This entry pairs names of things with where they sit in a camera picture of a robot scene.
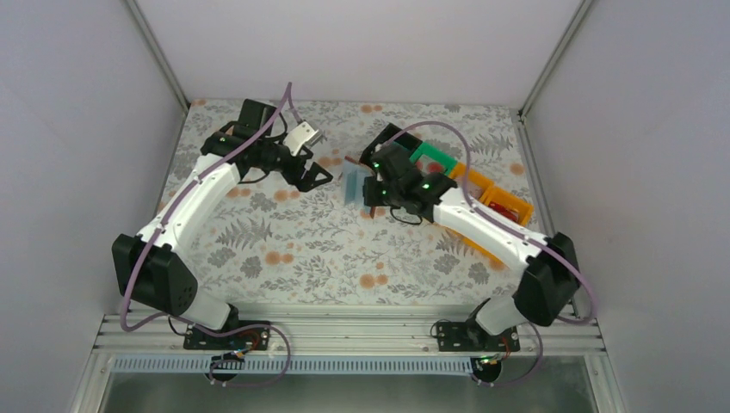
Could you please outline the brown leather card holder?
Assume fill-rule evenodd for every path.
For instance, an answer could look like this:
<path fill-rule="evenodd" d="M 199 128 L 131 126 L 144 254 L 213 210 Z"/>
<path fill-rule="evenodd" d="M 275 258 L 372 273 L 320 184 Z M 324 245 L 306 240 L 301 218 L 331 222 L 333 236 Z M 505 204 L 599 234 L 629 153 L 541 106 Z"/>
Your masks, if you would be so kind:
<path fill-rule="evenodd" d="M 342 164 L 340 184 L 345 206 L 360 207 L 371 219 L 375 216 L 376 206 L 366 206 L 364 202 L 365 179 L 376 176 L 373 169 L 364 163 L 360 163 L 353 157 L 345 156 Z"/>

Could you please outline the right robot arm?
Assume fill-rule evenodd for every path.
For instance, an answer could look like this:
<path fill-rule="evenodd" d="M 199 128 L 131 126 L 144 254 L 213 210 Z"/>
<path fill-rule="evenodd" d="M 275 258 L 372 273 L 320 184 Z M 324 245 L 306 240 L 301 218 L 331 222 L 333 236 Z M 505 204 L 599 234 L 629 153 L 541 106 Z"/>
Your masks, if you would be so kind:
<path fill-rule="evenodd" d="M 362 161 L 373 170 L 363 183 L 368 207 L 399 207 L 455 231 L 491 253 L 521 280 L 510 296 L 486 299 L 470 315 L 466 337 L 487 350 L 519 324 L 550 326 L 579 287 L 573 241 L 531 231 L 478 202 L 443 173 L 424 174 L 397 144 L 376 145 Z"/>

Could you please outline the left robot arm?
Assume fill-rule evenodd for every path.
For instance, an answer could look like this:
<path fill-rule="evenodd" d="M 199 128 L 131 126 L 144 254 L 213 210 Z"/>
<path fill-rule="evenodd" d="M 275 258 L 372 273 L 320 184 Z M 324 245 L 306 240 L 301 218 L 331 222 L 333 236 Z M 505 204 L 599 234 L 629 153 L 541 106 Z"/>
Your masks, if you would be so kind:
<path fill-rule="evenodd" d="M 160 316 L 193 324 L 217 348 L 229 348 L 238 340 L 237 309 L 201 290 L 185 260 L 214 209 L 251 170 L 277 172 L 301 193 L 332 180 L 332 174 L 313 161 L 308 147 L 320 138 L 318 128 L 298 120 L 293 128 L 272 135 L 282 110 L 245 100 L 238 119 L 204 141 L 201 155 L 170 202 L 135 235 L 115 239 L 112 256 L 123 298 L 124 331 L 141 326 L 127 322 L 129 306 L 137 302 Z"/>

